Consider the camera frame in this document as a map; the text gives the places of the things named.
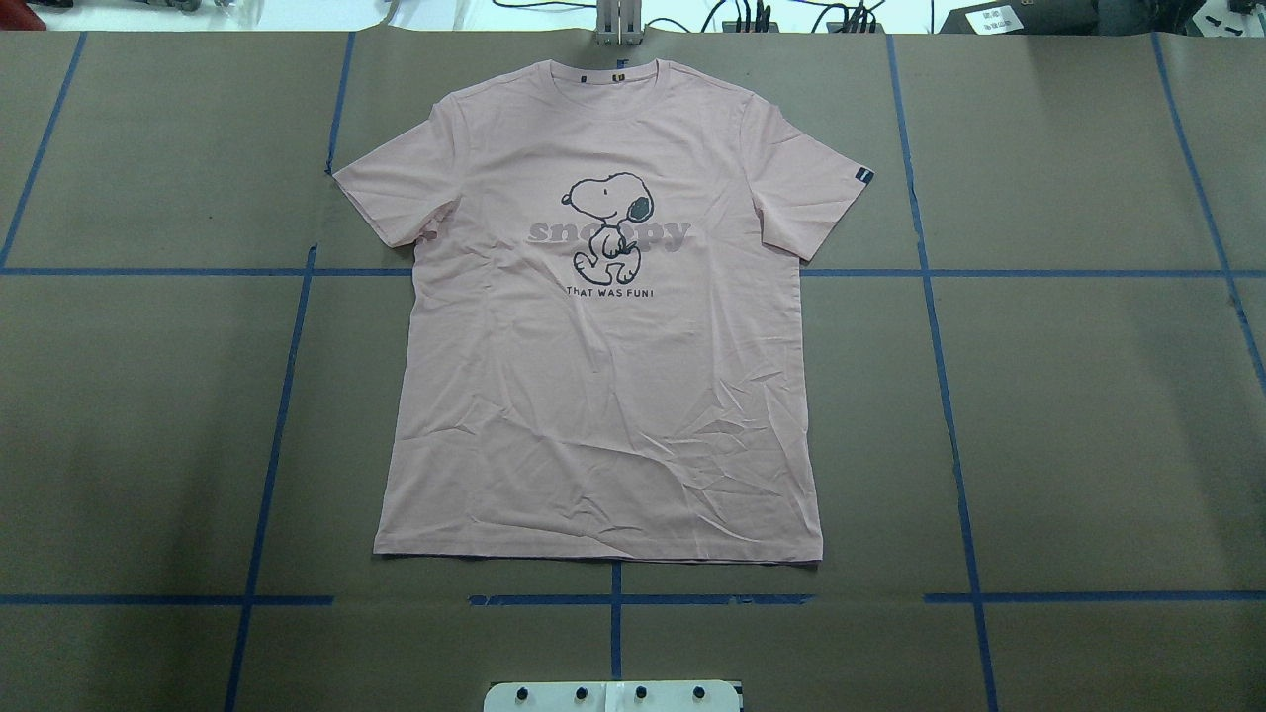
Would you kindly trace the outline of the pink Snoopy t-shirt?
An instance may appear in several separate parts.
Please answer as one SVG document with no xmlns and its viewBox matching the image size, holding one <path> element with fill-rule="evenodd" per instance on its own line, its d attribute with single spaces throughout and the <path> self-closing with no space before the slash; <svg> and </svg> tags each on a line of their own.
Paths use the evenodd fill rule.
<svg viewBox="0 0 1266 712">
<path fill-rule="evenodd" d="M 375 554 L 820 563 L 800 269 L 868 167 L 672 60 L 542 60 L 333 177 L 414 252 Z"/>
</svg>

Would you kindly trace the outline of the black power strip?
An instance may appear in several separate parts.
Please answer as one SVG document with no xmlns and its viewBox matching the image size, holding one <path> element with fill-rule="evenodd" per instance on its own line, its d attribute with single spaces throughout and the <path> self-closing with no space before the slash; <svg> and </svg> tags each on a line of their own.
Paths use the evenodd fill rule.
<svg viewBox="0 0 1266 712">
<path fill-rule="evenodd" d="M 886 1 L 720 1 L 703 30 L 733 35 L 876 35 Z"/>
</svg>

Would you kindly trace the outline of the black device with label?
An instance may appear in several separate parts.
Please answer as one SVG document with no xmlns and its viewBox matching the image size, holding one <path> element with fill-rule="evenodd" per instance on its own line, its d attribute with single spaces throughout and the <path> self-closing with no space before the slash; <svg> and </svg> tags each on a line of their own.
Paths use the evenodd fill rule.
<svg viewBox="0 0 1266 712">
<path fill-rule="evenodd" d="M 976 1 L 950 10 L 938 35 L 1096 35 L 1096 1 Z"/>
</svg>

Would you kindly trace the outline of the aluminium frame post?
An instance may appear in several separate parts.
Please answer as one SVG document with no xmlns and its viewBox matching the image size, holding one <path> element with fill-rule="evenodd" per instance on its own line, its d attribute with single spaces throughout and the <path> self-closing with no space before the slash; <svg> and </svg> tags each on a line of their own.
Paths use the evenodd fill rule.
<svg viewBox="0 0 1266 712">
<path fill-rule="evenodd" d="M 596 0 L 595 43 L 598 46 L 641 46 L 644 41 L 642 0 Z"/>
</svg>

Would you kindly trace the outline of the white mounting base plate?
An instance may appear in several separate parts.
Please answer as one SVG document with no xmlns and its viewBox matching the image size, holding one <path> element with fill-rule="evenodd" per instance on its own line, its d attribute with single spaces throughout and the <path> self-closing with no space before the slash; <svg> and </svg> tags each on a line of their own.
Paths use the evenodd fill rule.
<svg viewBox="0 0 1266 712">
<path fill-rule="evenodd" d="M 743 711 L 741 683 L 720 679 L 498 683 L 484 711 Z"/>
</svg>

